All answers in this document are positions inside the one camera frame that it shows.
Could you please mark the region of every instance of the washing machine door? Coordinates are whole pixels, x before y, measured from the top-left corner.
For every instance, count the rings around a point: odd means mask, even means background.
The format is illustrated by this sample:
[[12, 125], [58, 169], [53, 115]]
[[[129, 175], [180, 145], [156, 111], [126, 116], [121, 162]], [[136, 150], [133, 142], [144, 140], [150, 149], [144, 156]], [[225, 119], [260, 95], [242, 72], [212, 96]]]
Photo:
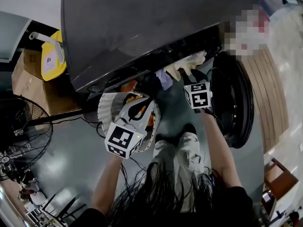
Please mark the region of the washing machine door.
[[218, 54], [213, 68], [213, 112], [223, 123], [223, 135], [229, 147], [241, 148], [250, 136], [254, 120], [250, 79], [242, 62], [227, 52]]

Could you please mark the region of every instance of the cardboard box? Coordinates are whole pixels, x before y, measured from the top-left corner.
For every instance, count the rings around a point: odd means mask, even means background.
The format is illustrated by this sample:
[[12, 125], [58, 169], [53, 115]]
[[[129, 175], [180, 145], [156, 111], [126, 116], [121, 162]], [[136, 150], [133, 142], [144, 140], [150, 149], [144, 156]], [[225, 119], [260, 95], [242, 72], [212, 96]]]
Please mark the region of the cardboard box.
[[13, 93], [40, 105], [49, 115], [80, 110], [67, 75], [43, 81], [41, 52], [24, 49], [12, 74]]

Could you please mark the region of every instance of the yellow container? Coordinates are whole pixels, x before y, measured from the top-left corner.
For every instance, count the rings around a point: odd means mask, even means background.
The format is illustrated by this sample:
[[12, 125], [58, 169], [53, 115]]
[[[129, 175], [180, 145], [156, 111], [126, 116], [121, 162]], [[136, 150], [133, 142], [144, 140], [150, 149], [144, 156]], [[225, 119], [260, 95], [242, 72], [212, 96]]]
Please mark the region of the yellow container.
[[[58, 30], [54, 33], [51, 38], [62, 43], [62, 34]], [[66, 62], [60, 63], [55, 45], [45, 42], [42, 45], [42, 60], [41, 60], [41, 74], [44, 81], [52, 80], [60, 76], [66, 69]]]

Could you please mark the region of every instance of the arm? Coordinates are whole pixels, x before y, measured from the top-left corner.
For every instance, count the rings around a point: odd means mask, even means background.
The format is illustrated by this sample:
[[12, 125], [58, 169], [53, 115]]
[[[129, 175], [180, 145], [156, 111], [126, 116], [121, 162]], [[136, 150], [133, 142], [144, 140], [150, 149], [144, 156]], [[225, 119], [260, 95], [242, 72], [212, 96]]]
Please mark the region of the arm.
[[227, 187], [242, 186], [236, 165], [224, 136], [222, 135], [214, 117], [202, 112], [212, 169], [218, 172]]
[[111, 156], [97, 184], [92, 199], [92, 208], [103, 215], [109, 211], [115, 197], [122, 158]]

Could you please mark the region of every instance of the black sleeve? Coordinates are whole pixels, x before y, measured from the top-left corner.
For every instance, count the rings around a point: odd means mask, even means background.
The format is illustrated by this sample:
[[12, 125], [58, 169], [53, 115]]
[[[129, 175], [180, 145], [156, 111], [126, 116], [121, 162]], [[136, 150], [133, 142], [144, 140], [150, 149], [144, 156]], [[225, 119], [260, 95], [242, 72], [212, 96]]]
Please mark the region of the black sleeve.
[[227, 218], [236, 219], [235, 226], [247, 227], [260, 226], [253, 208], [253, 202], [242, 187], [232, 187], [225, 193], [225, 215]]
[[77, 218], [70, 227], [98, 226], [106, 227], [107, 223], [104, 215], [96, 209], [87, 209]]

